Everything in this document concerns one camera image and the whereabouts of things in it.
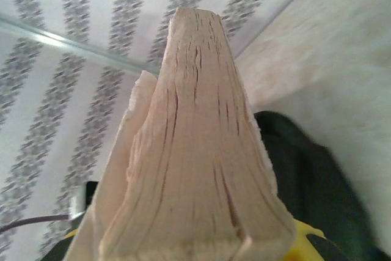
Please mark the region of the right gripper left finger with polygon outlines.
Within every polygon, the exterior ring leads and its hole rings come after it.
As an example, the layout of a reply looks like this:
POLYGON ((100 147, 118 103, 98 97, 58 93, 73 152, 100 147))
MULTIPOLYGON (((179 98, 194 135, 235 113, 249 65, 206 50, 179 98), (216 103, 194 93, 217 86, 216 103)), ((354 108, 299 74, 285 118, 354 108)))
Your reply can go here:
POLYGON ((61 239, 42 259, 41 261, 63 261, 65 254, 68 251, 74 236, 78 232, 77 229, 70 231, 61 239))

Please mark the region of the aluminium back frame rail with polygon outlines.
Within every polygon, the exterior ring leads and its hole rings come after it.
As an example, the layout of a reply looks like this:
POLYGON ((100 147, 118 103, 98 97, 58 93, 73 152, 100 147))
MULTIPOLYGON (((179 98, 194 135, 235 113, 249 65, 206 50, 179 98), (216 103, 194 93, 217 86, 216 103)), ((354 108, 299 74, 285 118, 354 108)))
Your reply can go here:
POLYGON ((264 0, 255 13, 230 39, 234 58, 237 58, 293 0, 264 0))

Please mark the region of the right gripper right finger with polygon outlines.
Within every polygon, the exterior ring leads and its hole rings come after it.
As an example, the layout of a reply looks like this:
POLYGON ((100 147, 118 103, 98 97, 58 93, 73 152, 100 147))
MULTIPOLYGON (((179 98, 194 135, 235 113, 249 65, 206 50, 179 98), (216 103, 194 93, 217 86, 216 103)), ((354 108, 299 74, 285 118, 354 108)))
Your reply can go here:
POLYGON ((350 261, 323 232, 295 220, 297 236, 284 261, 350 261))

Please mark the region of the black student bag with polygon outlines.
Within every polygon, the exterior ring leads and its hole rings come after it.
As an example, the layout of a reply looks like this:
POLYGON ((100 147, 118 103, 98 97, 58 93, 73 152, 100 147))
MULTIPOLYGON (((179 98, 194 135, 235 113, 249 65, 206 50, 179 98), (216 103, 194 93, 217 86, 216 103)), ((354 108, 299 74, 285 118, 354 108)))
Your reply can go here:
POLYGON ((260 111, 254 117, 278 196, 294 219, 321 230, 350 261, 391 261, 377 246, 367 212, 331 152, 283 114, 260 111))

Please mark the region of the book with gold ornament cover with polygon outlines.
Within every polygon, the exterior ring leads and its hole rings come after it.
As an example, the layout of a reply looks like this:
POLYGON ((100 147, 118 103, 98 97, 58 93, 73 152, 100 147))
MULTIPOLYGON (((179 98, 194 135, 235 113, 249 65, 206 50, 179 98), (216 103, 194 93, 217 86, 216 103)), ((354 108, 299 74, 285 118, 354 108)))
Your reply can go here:
POLYGON ((219 15, 179 8, 114 215, 64 261, 282 261, 296 236, 219 15))

